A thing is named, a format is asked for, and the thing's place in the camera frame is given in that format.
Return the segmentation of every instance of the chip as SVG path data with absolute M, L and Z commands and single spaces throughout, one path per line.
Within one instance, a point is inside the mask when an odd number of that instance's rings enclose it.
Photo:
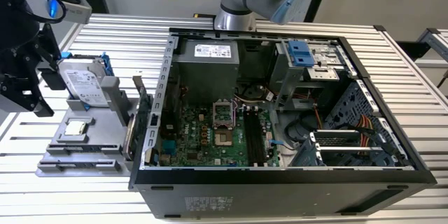
M 187 159 L 189 159 L 189 160 L 197 159 L 197 152 L 195 152 L 195 153 L 187 153 Z

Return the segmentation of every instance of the blue light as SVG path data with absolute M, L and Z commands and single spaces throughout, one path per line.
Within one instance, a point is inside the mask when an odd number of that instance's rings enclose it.
M 57 14 L 59 3 L 56 0 L 49 0 L 49 17 L 55 18 Z

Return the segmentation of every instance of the yellow wire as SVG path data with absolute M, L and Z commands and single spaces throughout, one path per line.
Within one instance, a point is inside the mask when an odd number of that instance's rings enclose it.
M 372 124 L 372 121 L 369 118 L 367 118 L 367 120 L 369 121 L 369 125 L 371 125 L 371 130 L 373 129 L 373 124 Z M 367 142 L 365 142 L 365 147 L 368 147 L 368 144 L 369 144 L 369 138 L 367 139 Z

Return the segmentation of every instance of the orange wire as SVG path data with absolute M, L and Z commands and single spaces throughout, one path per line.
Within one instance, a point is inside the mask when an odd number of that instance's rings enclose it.
M 320 121 L 320 117 L 319 117 L 319 113 L 317 113 L 317 107 L 315 106 L 315 114 L 316 114 L 316 118 L 317 118 L 317 128 L 319 129 L 323 129 L 323 123 L 321 123 L 321 121 Z

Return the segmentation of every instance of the blue latch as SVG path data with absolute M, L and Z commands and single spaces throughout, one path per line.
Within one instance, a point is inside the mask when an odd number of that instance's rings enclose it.
M 315 65 L 315 58 L 309 52 L 309 47 L 305 41 L 288 41 L 288 52 L 292 56 L 292 64 L 296 67 L 312 67 Z
M 61 52 L 61 59 L 69 59 L 72 56 L 71 52 Z
M 101 54 L 101 59 L 104 60 L 105 74 L 108 76 L 115 76 L 112 65 L 111 65 L 109 55 L 107 55 L 105 52 L 103 52 L 103 54 Z

